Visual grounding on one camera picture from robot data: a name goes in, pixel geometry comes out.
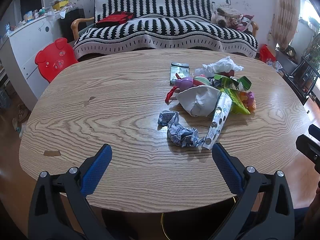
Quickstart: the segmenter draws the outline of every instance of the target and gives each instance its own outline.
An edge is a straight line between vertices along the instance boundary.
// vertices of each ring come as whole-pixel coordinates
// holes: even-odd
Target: white tissue
[[[215,108],[220,91],[212,86],[189,88],[176,95],[184,110],[191,116],[208,116]]]
[[[216,63],[211,63],[209,65],[202,64],[202,68],[197,68],[195,70],[194,75],[199,76],[201,74],[204,74],[206,77],[212,77],[214,76],[214,74],[217,74],[220,72],[228,73],[230,70],[241,71],[243,70],[243,67],[238,66],[236,63],[233,62],[230,56],[228,56],[228,57],[222,58]]]

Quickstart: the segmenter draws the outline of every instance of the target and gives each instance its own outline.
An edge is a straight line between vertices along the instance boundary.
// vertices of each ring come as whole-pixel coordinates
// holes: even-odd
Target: pig-shaped chair
[[[62,70],[78,61],[67,39],[59,38],[37,53],[35,63],[43,78],[51,83]]]

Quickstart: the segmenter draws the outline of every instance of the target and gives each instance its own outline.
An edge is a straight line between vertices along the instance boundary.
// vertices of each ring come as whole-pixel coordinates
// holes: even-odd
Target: sofa
[[[77,60],[92,55],[110,55],[139,49],[201,48],[254,58],[258,27],[252,34],[221,28],[211,23],[212,3],[230,0],[94,0],[94,17],[72,24]],[[129,11],[135,18],[117,26],[91,25],[78,33],[79,22],[99,20],[115,11]]]

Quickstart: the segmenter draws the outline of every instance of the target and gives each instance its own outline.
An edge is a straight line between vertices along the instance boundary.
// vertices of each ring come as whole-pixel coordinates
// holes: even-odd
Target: metal screw
[[[44,178],[45,176],[47,176],[47,174],[48,174],[48,173],[47,173],[46,171],[43,171],[43,172],[40,173],[40,177],[41,177],[41,178]]]
[[[77,167],[72,167],[72,168],[69,170],[69,172],[70,172],[71,174],[75,174],[77,171],[78,171],[78,168],[77,168]]]
[[[283,177],[284,176],[284,173],[282,171],[277,171],[277,174],[279,177]]]
[[[247,171],[250,172],[250,173],[254,173],[256,171],[256,169],[252,166],[248,166],[247,167]]]

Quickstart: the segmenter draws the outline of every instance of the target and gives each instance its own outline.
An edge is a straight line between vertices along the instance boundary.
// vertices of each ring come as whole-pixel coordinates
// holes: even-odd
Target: black speaker
[[[74,41],[73,33],[71,30],[71,24],[74,20],[79,18],[85,18],[83,8],[74,9],[68,13],[66,13],[66,17],[64,19],[59,19],[60,29],[62,32],[62,36],[67,38],[68,43]],[[78,30],[83,30],[87,27],[87,23],[79,23]]]

